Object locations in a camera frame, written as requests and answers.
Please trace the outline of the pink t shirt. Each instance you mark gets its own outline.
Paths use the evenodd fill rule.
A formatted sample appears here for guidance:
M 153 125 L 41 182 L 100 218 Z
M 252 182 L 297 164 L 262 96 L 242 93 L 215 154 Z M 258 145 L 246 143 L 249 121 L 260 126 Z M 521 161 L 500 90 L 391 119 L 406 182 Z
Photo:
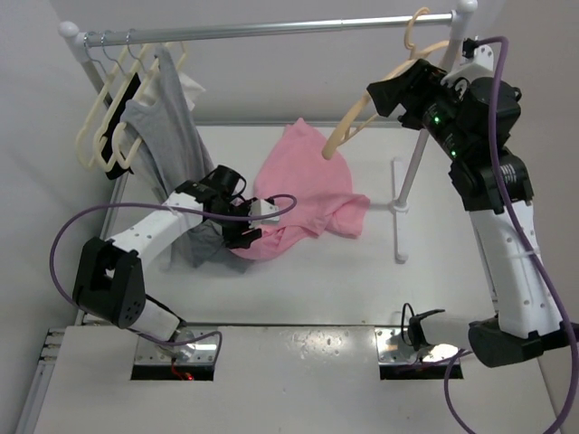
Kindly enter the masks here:
M 326 138 L 300 118 L 287 125 L 253 182 L 253 195 L 266 199 L 287 193 L 296 207 L 280 217 L 278 224 L 263 225 L 262 236 L 248 249 L 235 249 L 237 256 L 270 260 L 306 238 L 324 232 L 355 239 L 362 234 L 370 199 L 353 189 L 345 158 L 321 155 Z

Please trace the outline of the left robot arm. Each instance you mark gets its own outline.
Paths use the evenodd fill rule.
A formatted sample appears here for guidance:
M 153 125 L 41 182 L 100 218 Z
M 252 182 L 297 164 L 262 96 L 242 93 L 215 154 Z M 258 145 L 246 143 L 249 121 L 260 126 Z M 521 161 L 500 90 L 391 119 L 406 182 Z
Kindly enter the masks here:
M 182 319 L 149 297 L 144 271 L 174 241 L 208 222 L 228 248 L 247 249 L 261 237 L 248 222 L 254 200 L 235 189 L 241 176 L 219 165 L 199 181 L 185 181 L 161 209 L 107 240 L 87 241 L 74 284 L 73 301 L 83 311 L 120 329 L 161 343 L 174 340 Z

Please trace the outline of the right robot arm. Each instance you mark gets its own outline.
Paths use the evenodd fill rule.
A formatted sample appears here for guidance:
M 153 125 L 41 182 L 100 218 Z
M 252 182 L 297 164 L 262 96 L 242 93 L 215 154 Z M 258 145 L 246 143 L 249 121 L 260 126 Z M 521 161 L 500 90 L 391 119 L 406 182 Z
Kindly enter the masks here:
M 488 367 L 575 347 L 577 324 L 566 325 L 539 271 L 533 188 L 523 161 L 506 147 L 521 108 L 521 92 L 491 77 L 449 79 L 416 61 L 367 92 L 379 115 L 403 108 L 403 127 L 424 129 L 451 161 L 449 176 L 470 217 L 495 314 L 452 316 L 442 308 L 412 316 L 405 337 L 415 350 L 451 344 Z

